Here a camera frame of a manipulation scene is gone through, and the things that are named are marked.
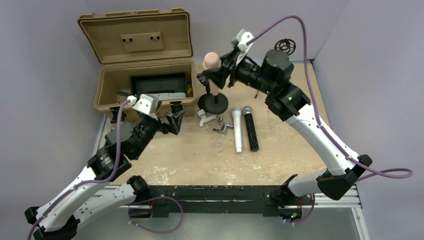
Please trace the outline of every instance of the case lid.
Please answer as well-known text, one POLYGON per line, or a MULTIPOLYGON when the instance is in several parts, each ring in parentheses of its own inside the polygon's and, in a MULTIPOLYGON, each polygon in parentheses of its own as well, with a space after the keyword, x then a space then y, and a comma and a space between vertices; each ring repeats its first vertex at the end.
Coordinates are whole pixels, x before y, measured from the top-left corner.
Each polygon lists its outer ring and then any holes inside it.
POLYGON ((183 8, 93 13, 78 24, 102 64, 193 56, 190 16, 183 8))

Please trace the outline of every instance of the white plastic part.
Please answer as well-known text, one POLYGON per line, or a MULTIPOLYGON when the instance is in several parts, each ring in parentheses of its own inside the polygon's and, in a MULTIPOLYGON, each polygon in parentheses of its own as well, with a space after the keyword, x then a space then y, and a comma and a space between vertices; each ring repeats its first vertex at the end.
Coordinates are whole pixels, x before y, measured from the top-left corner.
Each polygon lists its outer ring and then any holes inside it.
MULTIPOLYGON (((314 115, 314 107, 305 105, 299 110, 298 116, 291 116, 286 123, 293 127, 312 146, 319 157, 324 161, 328 171, 333 176, 346 174, 346 169, 352 169, 355 164, 346 159, 345 155, 328 139, 323 131, 318 127, 314 115)), ((344 150, 354 159, 358 159, 358 153, 349 148, 324 122, 321 122, 328 133, 340 144, 344 150)))
POLYGON ((326 170, 323 169, 308 175, 297 175, 288 183, 288 189, 297 197, 306 194, 321 193, 318 187, 317 177, 321 176, 325 171, 326 170))
POLYGON ((217 119, 216 115, 206 116, 205 110, 203 109, 197 111, 197 116, 200 118, 199 128, 203 128, 205 124, 209 123, 214 119, 217 119))
POLYGON ((81 221, 78 224, 77 230, 80 231, 95 219, 104 216, 120 206, 128 205, 134 202, 135 199, 136 196, 134 195, 133 187, 125 183, 105 195, 85 202, 73 214, 75 219, 81 221))
POLYGON ((131 104, 133 106, 137 103, 137 97, 136 96, 131 95, 131 96, 128 96, 126 99, 129 100, 130 101, 129 104, 131 104))
POLYGON ((241 40, 238 43, 237 47, 240 50, 240 54, 237 57, 235 65, 238 66, 242 59, 248 54, 248 51, 251 49, 253 42, 249 45, 247 43, 254 38, 253 34, 249 31, 243 33, 241 40))
POLYGON ((150 94, 142 94, 138 99, 137 103, 132 107, 139 113, 148 115, 154 119, 157 119, 156 109, 158 109, 159 100, 157 97, 150 94))
MULTIPOLYGON (((53 203, 59 196, 64 192, 74 187, 74 185, 87 180, 94 180, 96 174, 93 172, 91 167, 84 167, 78 177, 73 180, 62 192, 60 192, 55 198, 53 198, 49 203, 44 206, 41 206, 37 209, 36 218, 39 219, 42 217, 43 213, 47 210, 51 203, 53 203)), ((107 186, 109 183, 88 183, 80 186, 77 190, 74 190, 66 197, 62 199, 53 209, 47 214, 43 220, 41 220, 39 226, 44 227, 46 232, 56 231, 61 229, 70 216, 79 209, 79 207, 84 204, 93 194, 107 186)))
POLYGON ((232 121, 234 126, 234 141, 235 141, 235 152, 238 154, 242 153, 242 110, 236 106, 231 110, 232 121))

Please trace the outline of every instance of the white backdrop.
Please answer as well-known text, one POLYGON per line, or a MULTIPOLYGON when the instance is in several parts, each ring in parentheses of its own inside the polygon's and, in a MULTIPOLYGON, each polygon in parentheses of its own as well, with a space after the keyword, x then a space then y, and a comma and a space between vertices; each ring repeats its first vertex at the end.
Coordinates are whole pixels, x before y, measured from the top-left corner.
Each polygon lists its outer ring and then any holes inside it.
POLYGON ((26 239, 44 205, 90 159, 102 115, 100 64, 81 34, 82 0, 0 2, 0 239, 26 239))
MULTIPOLYGON (((348 0, 85 0, 91 12, 135 11, 143 9, 185 8, 191 16, 191 36, 194 59, 203 60, 208 52, 226 54, 231 50, 231 38, 245 28, 252 34, 286 15, 298 15, 307 25, 309 48, 307 56, 315 58, 348 0)), ((282 23, 254 43, 249 55, 262 60, 275 43, 284 38, 293 39, 297 50, 291 59, 299 61, 302 55, 302 30, 296 20, 282 23)))
POLYGON ((314 68, 331 127, 375 169, 358 184, 373 240, 424 236, 424 2, 351 0, 314 68))

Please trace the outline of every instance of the tan plastic case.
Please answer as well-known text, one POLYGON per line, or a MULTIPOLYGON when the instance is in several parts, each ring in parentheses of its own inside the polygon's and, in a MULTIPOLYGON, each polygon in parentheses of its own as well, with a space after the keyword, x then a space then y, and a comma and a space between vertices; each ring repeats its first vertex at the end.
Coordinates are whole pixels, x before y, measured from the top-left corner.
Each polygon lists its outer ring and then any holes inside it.
MULTIPOLYGON (((94 107, 112 118, 112 108, 119 107, 126 97, 117 91, 131 92, 130 76, 174 72, 187 73, 186 98, 164 100, 158 110, 164 116, 172 102, 181 101, 185 116, 196 114, 196 72, 191 60, 190 15, 183 8, 161 11, 140 10, 87 14, 78 24, 90 42, 100 71, 94 107)), ((139 119, 130 105, 124 108, 127 121, 139 119)))

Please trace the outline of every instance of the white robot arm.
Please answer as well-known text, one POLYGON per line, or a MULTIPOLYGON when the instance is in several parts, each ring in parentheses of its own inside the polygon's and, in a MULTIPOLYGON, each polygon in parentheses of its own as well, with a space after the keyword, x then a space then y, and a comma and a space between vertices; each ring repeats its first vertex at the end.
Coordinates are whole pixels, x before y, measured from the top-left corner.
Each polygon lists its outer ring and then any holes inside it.
POLYGON ((367 167, 372 160, 366 154, 359 155, 350 149, 321 118, 316 119, 311 100, 290 82, 294 65, 284 51, 269 50, 262 66, 246 56, 252 45, 249 42, 254 40, 250 32, 240 31, 232 41, 233 51, 217 59, 222 65, 216 69, 204 70, 202 75, 220 88, 224 87, 229 77, 228 87, 239 81, 267 94, 265 104, 268 108, 299 132, 324 161, 326 169, 322 171, 291 176, 281 186, 285 198, 324 193, 333 200, 339 200, 365 171, 351 159, 367 167), (343 149, 340 150, 335 143, 343 146, 343 149))
POLYGON ((150 198, 150 188, 141 176, 131 177, 126 184, 106 195, 89 200, 97 191, 114 181, 132 165, 128 160, 137 160, 157 132, 163 134, 180 131, 184 110, 181 103, 171 105, 172 113, 167 112, 169 123, 156 115, 160 101, 152 95, 129 96, 121 106, 133 105, 141 118, 133 127, 129 122, 118 121, 117 127, 109 132, 106 145, 88 161, 81 173, 55 198, 40 207, 30 207, 25 211, 28 223, 33 225, 36 240, 71 240, 77 230, 107 212, 135 201, 150 198))

